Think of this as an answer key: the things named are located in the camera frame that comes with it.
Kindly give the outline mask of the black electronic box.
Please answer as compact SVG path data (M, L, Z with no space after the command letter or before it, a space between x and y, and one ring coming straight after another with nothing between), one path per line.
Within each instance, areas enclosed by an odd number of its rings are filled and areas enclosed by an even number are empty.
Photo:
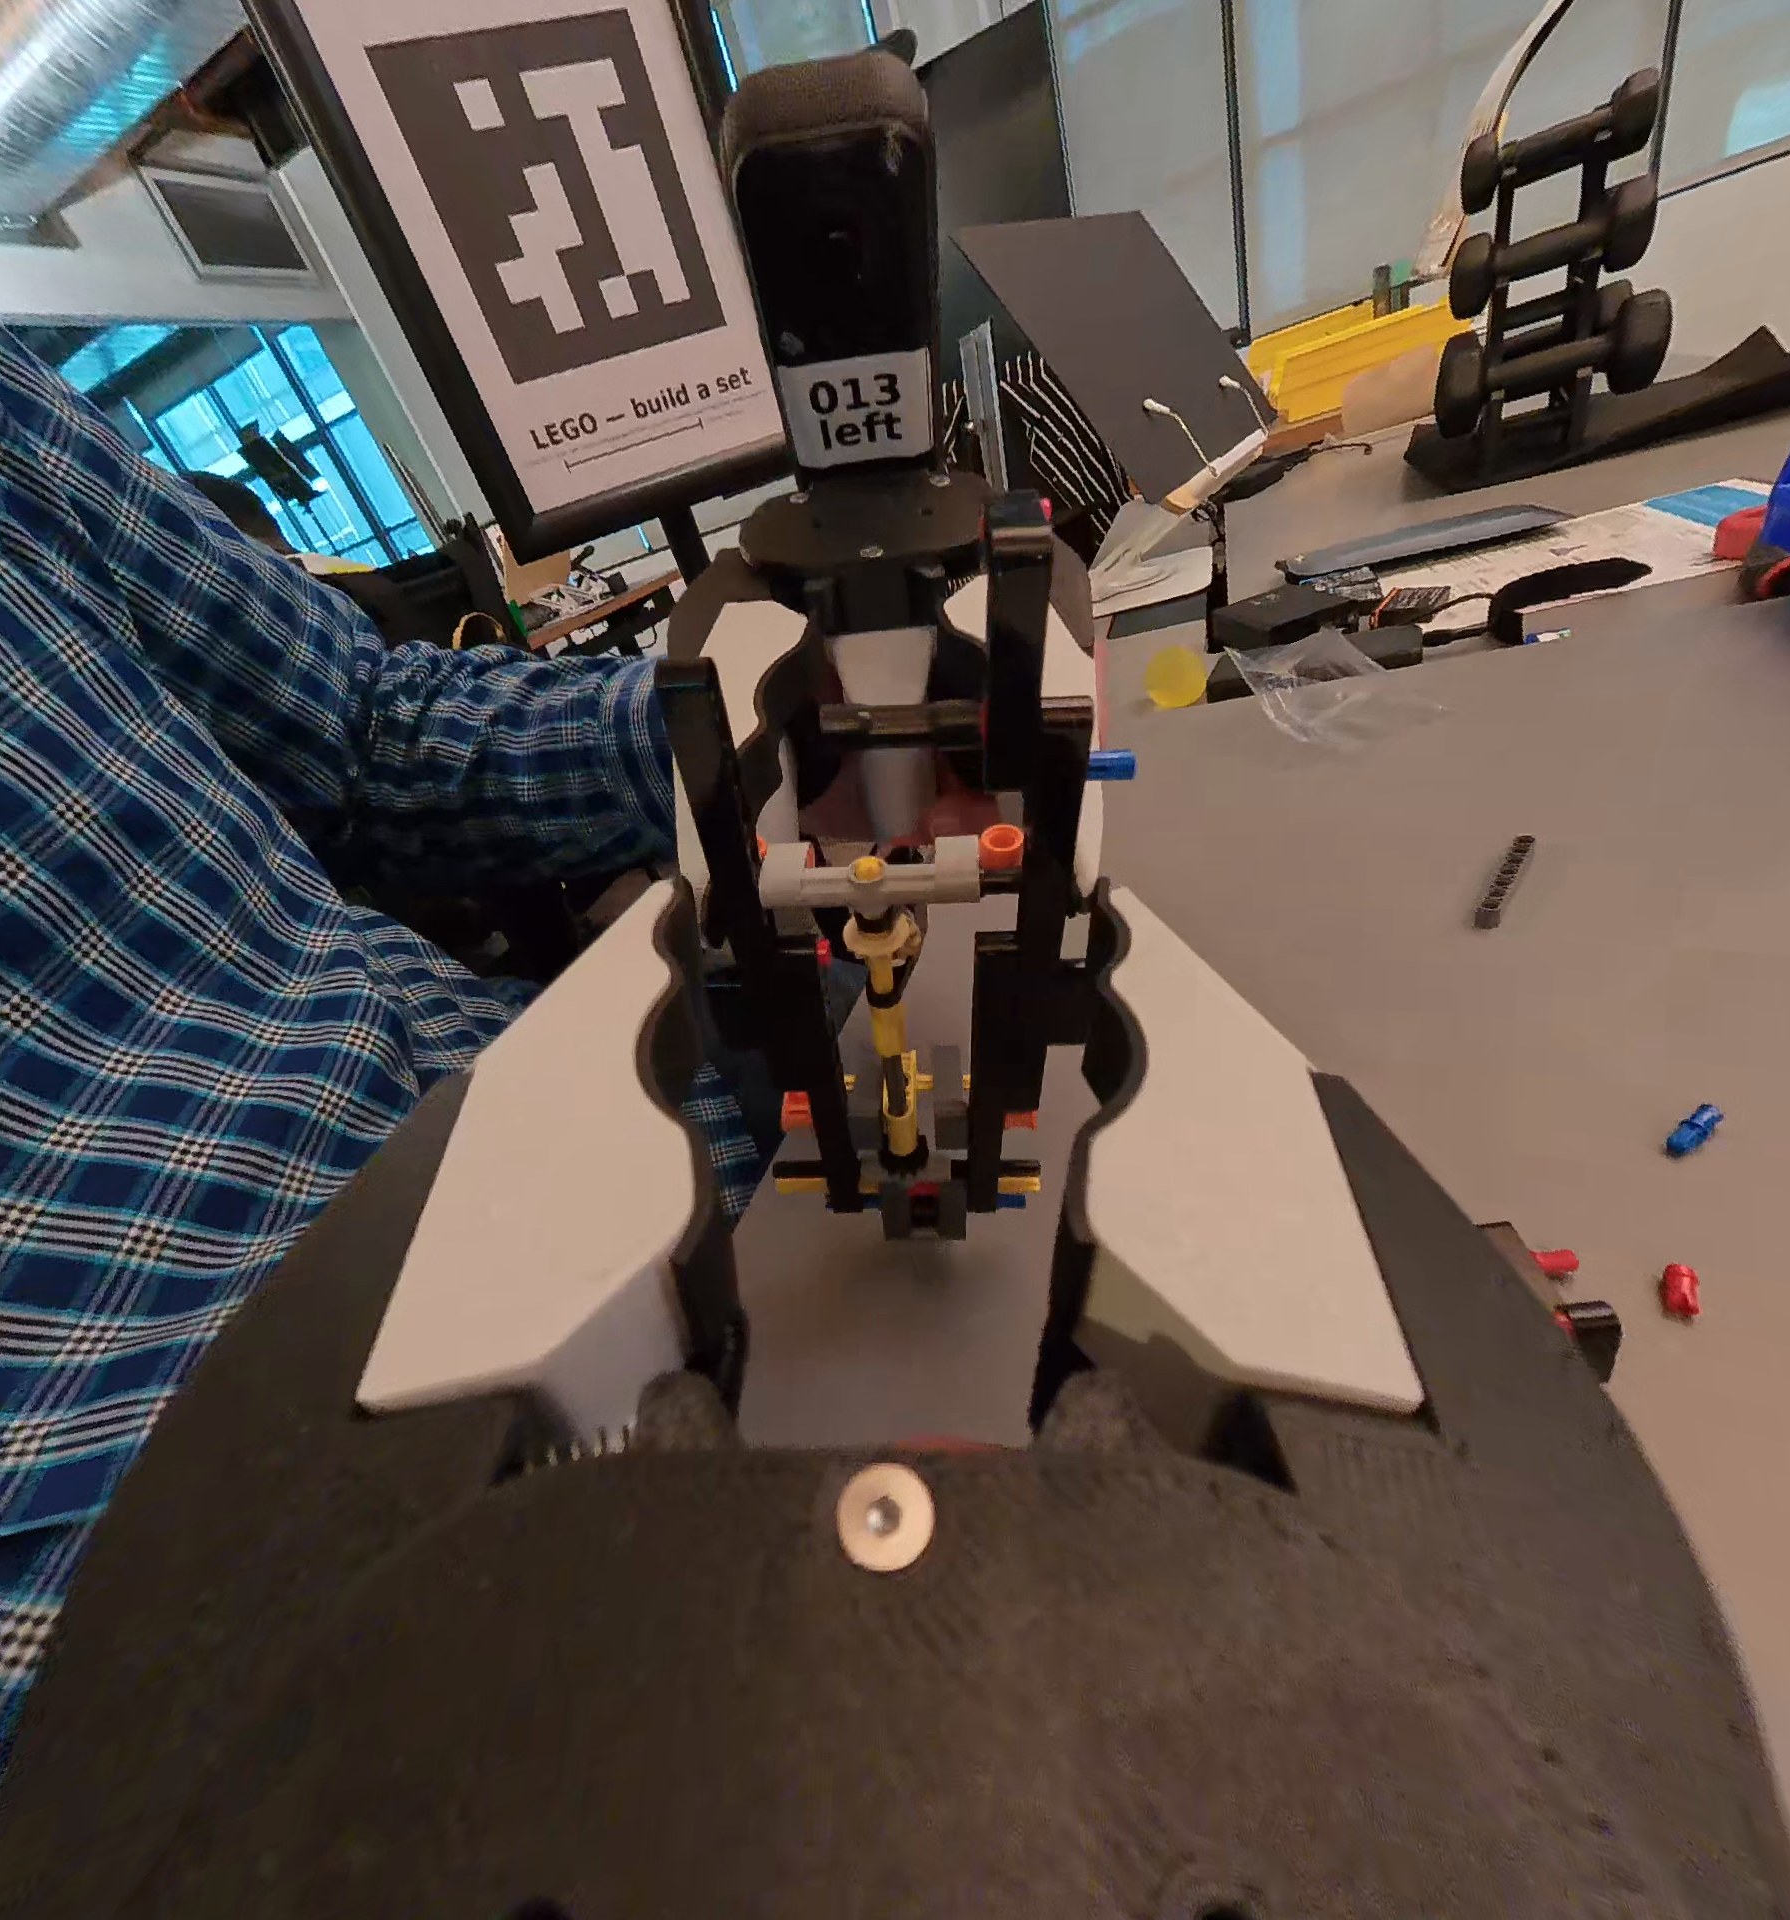
M1250 693L1244 669L1317 679L1346 663L1345 649L1379 669L1417 666L1426 654L1419 627L1371 627L1375 603L1337 596L1312 583L1282 583L1258 596L1206 609L1212 660L1204 700L1210 705Z

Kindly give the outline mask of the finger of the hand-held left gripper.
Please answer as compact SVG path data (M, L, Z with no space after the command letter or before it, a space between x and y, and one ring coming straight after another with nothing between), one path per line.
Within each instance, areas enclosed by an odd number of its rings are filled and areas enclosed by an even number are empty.
M676 791L685 875L738 888L747 856L763 890L807 890L825 866L804 823L801 781L833 778L823 708L829 647L800 613L721 604L692 654L676 654Z
M942 614L966 640L985 640L987 579L970 577L947 599ZM1080 617L1080 637L1056 604L1043 649L1043 696L1050 700L1087 698L1090 705L1089 752L1102 747L1102 670L1093 656L1093 617ZM1102 801L1098 784L1085 778L1073 835L1073 894L1089 898L1098 881Z

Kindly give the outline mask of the striped black cloth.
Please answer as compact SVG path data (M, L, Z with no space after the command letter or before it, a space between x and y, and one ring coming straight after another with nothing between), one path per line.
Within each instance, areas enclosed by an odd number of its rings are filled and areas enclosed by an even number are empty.
M1130 497L1125 469L1045 356L1010 352L997 360L996 376L1007 489L1045 497L1056 537L1094 563Z

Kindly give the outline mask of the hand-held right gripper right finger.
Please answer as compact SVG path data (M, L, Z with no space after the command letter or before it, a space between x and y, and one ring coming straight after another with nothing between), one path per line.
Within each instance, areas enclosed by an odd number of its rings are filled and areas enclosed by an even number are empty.
M1090 903L1094 1022L1028 1399L1110 1373L1178 1448L1239 1395L1411 1420L1426 1391L1315 1071L1131 890Z

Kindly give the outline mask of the person's plaid shirt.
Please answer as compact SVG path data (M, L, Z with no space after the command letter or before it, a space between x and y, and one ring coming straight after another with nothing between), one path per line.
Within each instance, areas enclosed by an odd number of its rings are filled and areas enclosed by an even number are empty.
M0 1786L162 1407L533 996L288 820L375 653L0 324Z

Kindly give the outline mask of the black and white marker sign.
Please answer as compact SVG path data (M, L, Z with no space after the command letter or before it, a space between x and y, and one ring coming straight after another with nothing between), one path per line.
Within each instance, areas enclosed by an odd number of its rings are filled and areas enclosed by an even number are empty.
M245 12L521 559L787 472L683 4Z

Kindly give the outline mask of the yellow storage bin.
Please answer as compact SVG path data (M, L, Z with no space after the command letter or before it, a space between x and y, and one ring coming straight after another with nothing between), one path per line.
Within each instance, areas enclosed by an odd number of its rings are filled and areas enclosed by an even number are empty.
M1372 301L1282 327L1244 348L1244 364L1282 431L1337 422L1350 383L1398 360L1428 352L1435 371L1448 338L1470 332L1443 297L1378 313Z

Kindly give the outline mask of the black dumbbell rack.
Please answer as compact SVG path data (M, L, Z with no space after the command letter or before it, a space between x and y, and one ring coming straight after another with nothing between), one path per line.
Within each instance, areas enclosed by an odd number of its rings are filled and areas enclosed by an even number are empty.
M1606 194L1606 164L1591 161L1555 178L1570 174L1580 179L1580 204L1575 215L1563 223L1585 215ZM1475 232L1484 232L1498 241L1519 241L1514 238L1515 196L1549 179L1521 191L1501 188L1496 199L1479 215L1464 215L1458 204L1462 225L1445 259L1445 299L1448 273L1458 245ZM1470 319L1475 324L1471 332L1484 340L1486 348L1494 348L1507 338L1523 336L1533 324L1568 318L1581 338L1598 328L1593 319L1598 294L1616 283L1628 285L1626 279L1604 273L1593 261L1510 283L1498 288L1486 308ZM1438 433L1438 438L1464 449L1477 476L1496 474L1510 464L1529 460L1541 453L1575 447L1585 433L1587 399L1596 378L1580 378L1570 389L1532 399L1491 399L1475 436L1450 439Z

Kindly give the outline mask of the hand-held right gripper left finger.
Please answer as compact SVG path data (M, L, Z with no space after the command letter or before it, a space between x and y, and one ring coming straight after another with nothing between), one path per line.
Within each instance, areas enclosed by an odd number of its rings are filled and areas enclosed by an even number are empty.
M738 1414L747 1315L705 1137L691 885L646 891L475 1061L355 1402L517 1396L582 1448L652 1381Z

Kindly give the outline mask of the black flat tray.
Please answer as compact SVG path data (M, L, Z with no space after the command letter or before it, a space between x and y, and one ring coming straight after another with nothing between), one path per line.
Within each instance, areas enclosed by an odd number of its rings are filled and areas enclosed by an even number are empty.
M1479 511L1415 523L1384 535L1356 537L1278 559L1285 581L1319 581L1335 573L1367 572L1375 577L1441 558L1532 539L1568 516L1532 503L1496 503Z

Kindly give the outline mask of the black bent lego liftarm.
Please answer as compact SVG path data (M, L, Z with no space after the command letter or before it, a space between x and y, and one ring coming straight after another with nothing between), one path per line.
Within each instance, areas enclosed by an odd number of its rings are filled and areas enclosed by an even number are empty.
M1483 1221L1479 1232L1532 1292L1590 1373L1606 1386L1621 1356L1624 1328L1612 1303L1570 1293L1580 1279L1580 1255L1565 1246L1533 1246L1505 1220Z

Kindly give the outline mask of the silver air duct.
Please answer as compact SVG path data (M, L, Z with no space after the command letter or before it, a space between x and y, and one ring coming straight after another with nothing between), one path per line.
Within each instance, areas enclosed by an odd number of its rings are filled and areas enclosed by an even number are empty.
M0 244L169 140L256 158L235 102L254 64L235 2L0 2Z

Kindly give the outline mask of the person's left forearm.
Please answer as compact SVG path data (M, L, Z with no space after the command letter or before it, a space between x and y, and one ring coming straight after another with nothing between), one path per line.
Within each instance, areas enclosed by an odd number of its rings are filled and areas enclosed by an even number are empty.
M332 877L468 898L664 866L673 774L653 669L375 653L288 807Z

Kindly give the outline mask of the black mat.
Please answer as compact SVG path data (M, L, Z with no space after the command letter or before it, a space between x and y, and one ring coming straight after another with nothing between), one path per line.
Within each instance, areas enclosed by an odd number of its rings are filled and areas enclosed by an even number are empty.
M1760 327L1717 361L1631 394L1593 397L1580 460L1728 428L1790 409L1790 348Z

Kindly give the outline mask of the black lego car chassis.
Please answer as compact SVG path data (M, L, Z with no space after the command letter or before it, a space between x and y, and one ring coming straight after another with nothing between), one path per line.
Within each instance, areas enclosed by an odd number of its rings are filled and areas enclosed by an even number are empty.
M792 607L829 647L823 732L835 774L801 781L825 855L807 890L691 885L697 932L731 973L733 1043L756 1051L780 1126L780 1193L877 1213L883 1236L962 1239L1020 1207L1041 1167L1010 1151L1038 1116L1052 1051L1087 1043L1090 903L1073 894L1085 778L1131 778L1089 752L1087 698L1043 696L1050 607L1073 555L1033 494L992 500L977 570L900 573L907 622L813 575ZM985 640L942 614L987 579ZM676 660L657 666L676 786Z

